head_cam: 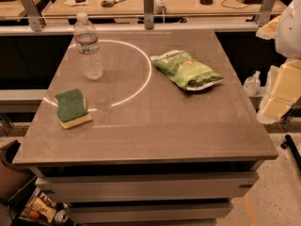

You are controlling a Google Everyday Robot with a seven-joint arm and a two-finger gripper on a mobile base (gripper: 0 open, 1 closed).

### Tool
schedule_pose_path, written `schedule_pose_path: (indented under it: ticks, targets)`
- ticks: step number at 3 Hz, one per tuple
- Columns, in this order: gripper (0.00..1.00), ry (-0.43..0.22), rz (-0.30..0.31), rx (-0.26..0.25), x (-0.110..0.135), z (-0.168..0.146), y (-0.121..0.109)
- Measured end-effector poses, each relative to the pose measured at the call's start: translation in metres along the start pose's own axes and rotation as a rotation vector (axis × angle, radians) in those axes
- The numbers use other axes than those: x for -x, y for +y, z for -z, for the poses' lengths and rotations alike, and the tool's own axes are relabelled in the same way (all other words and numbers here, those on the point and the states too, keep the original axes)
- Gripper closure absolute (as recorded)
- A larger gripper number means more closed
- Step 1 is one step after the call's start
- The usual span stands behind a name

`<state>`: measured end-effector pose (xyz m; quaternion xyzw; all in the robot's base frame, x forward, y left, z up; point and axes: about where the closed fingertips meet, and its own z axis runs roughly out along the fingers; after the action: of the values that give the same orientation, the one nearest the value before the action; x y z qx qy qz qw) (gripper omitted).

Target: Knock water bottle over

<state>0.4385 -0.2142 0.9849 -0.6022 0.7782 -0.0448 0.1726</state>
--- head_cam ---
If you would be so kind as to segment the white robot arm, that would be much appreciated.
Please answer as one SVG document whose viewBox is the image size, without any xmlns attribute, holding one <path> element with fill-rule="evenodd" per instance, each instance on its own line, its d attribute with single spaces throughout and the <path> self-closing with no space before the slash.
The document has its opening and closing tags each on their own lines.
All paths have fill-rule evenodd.
<svg viewBox="0 0 301 226">
<path fill-rule="evenodd" d="M 287 60 L 268 73 L 257 120 L 271 124 L 301 98 L 301 0 L 293 0 L 275 19 L 259 28 L 256 36 L 275 40 L 276 51 Z"/>
</svg>

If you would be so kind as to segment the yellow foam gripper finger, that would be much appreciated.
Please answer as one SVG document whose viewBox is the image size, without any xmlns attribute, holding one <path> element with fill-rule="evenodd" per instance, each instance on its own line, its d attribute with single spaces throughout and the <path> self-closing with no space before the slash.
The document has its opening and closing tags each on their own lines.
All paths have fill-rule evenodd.
<svg viewBox="0 0 301 226">
<path fill-rule="evenodd" d="M 276 38 L 276 31 L 279 19 L 280 16 L 277 16 L 264 26 L 260 27 L 256 32 L 256 36 L 264 40 L 274 40 Z"/>
<path fill-rule="evenodd" d="M 271 66 L 261 99 L 257 120 L 272 124 L 301 98 L 301 60 L 287 59 L 280 67 Z"/>
</svg>

